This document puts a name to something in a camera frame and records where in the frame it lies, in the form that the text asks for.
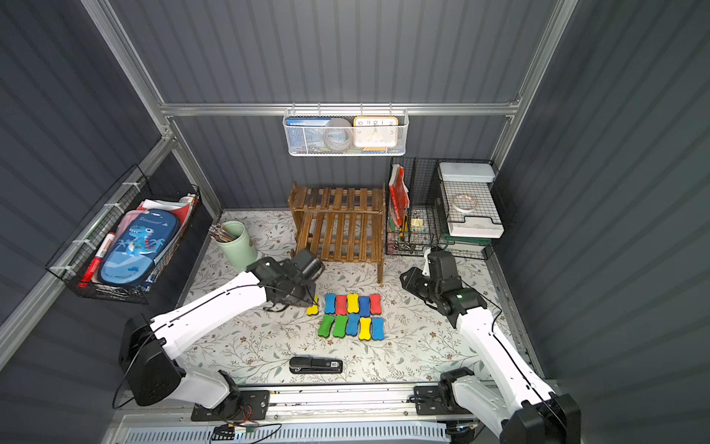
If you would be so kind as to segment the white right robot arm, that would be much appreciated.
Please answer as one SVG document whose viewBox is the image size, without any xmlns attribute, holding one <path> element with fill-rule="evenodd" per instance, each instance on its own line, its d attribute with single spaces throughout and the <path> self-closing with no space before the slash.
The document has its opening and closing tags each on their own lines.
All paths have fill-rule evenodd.
<svg viewBox="0 0 710 444">
<path fill-rule="evenodd" d="M 435 309 L 477 353 L 497 385 L 490 390 L 467 367 L 441 375 L 438 390 L 447 410 L 466 410 L 502 443 L 579 443 L 581 408 L 558 395 L 523 360 L 497 326 L 486 298 L 467 286 L 447 251 L 425 255 L 425 268 L 403 272 L 403 290 Z"/>
</svg>

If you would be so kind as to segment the blue eraser top shelf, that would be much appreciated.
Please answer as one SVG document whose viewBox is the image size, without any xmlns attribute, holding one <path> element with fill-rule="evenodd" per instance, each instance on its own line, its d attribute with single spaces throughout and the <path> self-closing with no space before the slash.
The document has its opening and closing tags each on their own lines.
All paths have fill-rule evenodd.
<svg viewBox="0 0 710 444">
<path fill-rule="evenodd" d="M 370 317 L 371 316 L 371 300 L 369 296 L 361 296 L 359 298 L 359 316 L 360 317 Z"/>
<path fill-rule="evenodd" d="M 334 293 L 328 293 L 325 295 L 325 308 L 324 313 L 329 315 L 336 314 L 336 300 L 337 296 Z"/>
</svg>

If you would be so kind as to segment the wooden two-tier shelf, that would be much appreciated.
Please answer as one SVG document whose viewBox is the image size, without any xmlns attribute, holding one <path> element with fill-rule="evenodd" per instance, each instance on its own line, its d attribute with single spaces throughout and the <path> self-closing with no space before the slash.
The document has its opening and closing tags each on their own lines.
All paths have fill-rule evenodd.
<svg viewBox="0 0 710 444">
<path fill-rule="evenodd" d="M 309 187 L 293 183 L 288 208 L 295 224 L 296 246 L 324 262 L 373 264 L 384 279 L 386 190 Z"/>
</svg>

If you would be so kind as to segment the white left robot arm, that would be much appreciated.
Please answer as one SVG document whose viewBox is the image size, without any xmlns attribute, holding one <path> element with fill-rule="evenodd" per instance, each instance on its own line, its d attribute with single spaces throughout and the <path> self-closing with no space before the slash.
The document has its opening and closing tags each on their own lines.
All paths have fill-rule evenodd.
<svg viewBox="0 0 710 444">
<path fill-rule="evenodd" d="M 231 375 L 188 364 L 181 356 L 208 333 L 259 306 L 311 306 L 324 268 L 308 249 L 282 261 L 263 257 L 187 305 L 151 319 L 142 314 L 129 319 L 118 363 L 133 401 L 140 407 L 186 401 L 223 416 L 236 414 L 242 395 Z"/>
</svg>

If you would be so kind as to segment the red eraser top shelf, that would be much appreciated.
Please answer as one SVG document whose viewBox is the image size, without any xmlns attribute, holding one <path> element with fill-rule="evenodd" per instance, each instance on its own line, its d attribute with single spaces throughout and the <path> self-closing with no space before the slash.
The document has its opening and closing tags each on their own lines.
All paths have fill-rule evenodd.
<svg viewBox="0 0 710 444">
<path fill-rule="evenodd" d="M 346 295 L 336 296 L 336 310 L 337 316 L 347 316 L 348 314 L 348 298 Z"/>
<path fill-rule="evenodd" d="M 372 316 L 380 316 L 383 312 L 382 310 L 382 297 L 380 294 L 372 294 L 369 297 L 370 300 L 370 313 Z"/>
</svg>

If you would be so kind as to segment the yellow eraser top shelf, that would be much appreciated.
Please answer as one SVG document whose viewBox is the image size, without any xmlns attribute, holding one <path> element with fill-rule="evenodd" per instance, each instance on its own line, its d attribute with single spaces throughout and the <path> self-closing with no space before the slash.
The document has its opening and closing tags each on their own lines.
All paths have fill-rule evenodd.
<svg viewBox="0 0 710 444">
<path fill-rule="evenodd" d="M 315 299 L 315 301 L 314 301 L 314 303 L 312 304 L 312 306 L 310 306 L 310 307 L 306 310 L 306 314 L 307 314 L 307 316 L 317 316 L 317 315 L 319 314 L 319 301 L 318 301 L 318 299 Z"/>
<path fill-rule="evenodd" d="M 360 312 L 359 295 L 351 293 L 347 295 L 347 311 L 349 314 L 357 314 Z"/>
</svg>

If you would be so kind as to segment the blue eraser shelf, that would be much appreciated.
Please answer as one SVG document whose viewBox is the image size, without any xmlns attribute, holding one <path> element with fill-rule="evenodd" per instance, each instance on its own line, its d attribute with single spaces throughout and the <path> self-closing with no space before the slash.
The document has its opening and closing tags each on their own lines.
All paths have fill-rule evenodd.
<svg viewBox="0 0 710 444">
<path fill-rule="evenodd" d="M 370 317 L 371 316 L 371 300 L 369 296 L 361 296 L 359 298 L 359 316 L 360 317 Z"/>
<path fill-rule="evenodd" d="M 334 293 L 328 293 L 325 295 L 325 308 L 324 313 L 329 315 L 336 314 L 336 300 L 337 296 Z"/>
<path fill-rule="evenodd" d="M 383 318 L 380 318 L 380 317 L 372 317 L 371 318 L 372 340 L 384 340 L 384 338 L 385 338 L 384 325 L 385 325 L 385 320 Z"/>
<path fill-rule="evenodd" d="M 357 314 L 349 314 L 345 330 L 347 336 L 356 337 L 358 335 L 360 319 L 361 317 Z"/>
</svg>

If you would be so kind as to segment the yellow eraser bottom shelf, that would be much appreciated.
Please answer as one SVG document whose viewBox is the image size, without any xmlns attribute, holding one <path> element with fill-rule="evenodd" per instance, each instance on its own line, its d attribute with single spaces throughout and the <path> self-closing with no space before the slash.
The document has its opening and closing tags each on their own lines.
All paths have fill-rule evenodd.
<svg viewBox="0 0 710 444">
<path fill-rule="evenodd" d="M 372 339 L 372 320 L 369 317 L 361 317 L 359 324 L 359 340 L 367 342 Z"/>
</svg>

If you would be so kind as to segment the yellow eraser shelf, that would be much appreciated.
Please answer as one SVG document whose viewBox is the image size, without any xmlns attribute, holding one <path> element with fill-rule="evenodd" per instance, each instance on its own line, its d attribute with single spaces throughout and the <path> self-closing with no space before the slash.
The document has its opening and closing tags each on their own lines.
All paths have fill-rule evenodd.
<svg viewBox="0 0 710 444">
<path fill-rule="evenodd" d="M 357 314 L 360 312 L 359 295 L 351 293 L 347 295 L 347 311 L 349 314 Z"/>
<path fill-rule="evenodd" d="M 372 339 L 372 320 L 369 317 L 361 317 L 359 324 L 359 340 L 367 342 Z"/>
<path fill-rule="evenodd" d="M 315 299 L 315 301 L 314 301 L 314 303 L 312 304 L 312 306 L 310 306 L 310 307 L 306 310 L 306 314 L 307 314 L 307 316 L 317 316 L 317 315 L 319 314 L 319 301 L 318 301 L 318 299 Z"/>
</svg>

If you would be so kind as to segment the blue eraser bottom shelf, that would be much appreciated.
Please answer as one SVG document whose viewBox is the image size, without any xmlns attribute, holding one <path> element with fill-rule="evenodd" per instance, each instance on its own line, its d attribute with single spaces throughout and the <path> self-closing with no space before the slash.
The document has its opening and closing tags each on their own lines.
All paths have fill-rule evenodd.
<svg viewBox="0 0 710 444">
<path fill-rule="evenodd" d="M 372 340 L 384 340 L 384 338 L 385 338 L 384 325 L 385 325 L 385 320 L 383 318 L 380 318 L 380 317 L 372 317 L 371 318 Z"/>
<path fill-rule="evenodd" d="M 361 317 L 357 314 L 349 314 L 345 330 L 347 336 L 356 337 L 358 335 L 360 319 Z"/>
</svg>

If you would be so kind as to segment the green eraser bottom shelf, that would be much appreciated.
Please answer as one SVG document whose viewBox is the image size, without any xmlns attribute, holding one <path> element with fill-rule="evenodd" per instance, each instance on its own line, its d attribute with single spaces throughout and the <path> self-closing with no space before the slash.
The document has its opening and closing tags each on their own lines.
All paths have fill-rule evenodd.
<svg viewBox="0 0 710 444">
<path fill-rule="evenodd" d="M 335 322 L 336 318 L 332 314 L 324 314 L 317 335 L 321 338 L 329 338 Z"/>
<path fill-rule="evenodd" d="M 332 329 L 332 336 L 335 338 L 344 338 L 347 333 L 349 317 L 338 315 L 335 318 L 335 323 Z"/>
</svg>

